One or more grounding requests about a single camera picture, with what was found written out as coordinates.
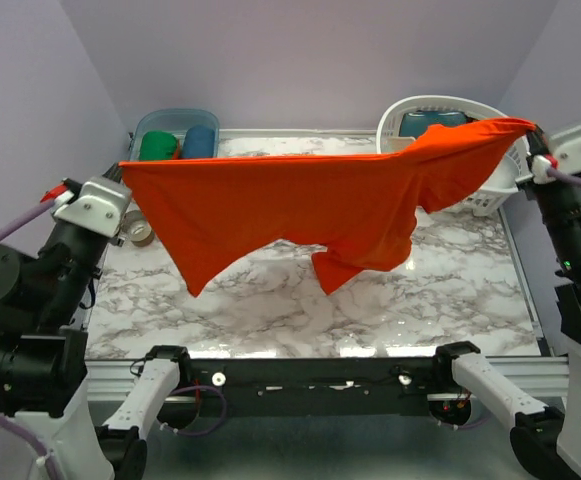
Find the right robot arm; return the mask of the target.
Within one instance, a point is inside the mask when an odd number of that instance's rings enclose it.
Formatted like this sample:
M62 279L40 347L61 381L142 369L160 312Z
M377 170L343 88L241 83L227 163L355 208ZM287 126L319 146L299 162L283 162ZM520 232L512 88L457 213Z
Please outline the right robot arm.
M559 263L556 287L568 354L565 412L524 393L468 342L437 349L430 379L439 390L475 395L509 431L519 464L537 479L581 479L581 123L527 136L529 174L519 180L535 199Z

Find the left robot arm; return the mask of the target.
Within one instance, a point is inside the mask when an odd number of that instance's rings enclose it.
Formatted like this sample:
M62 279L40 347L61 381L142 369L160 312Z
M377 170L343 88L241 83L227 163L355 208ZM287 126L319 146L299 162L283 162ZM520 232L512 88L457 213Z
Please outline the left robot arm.
M192 380L189 355L155 346L122 405L102 425L88 407L88 332L107 247L131 193L118 166L62 181L0 230L0 428L24 441L33 479L139 479L147 435L166 400Z

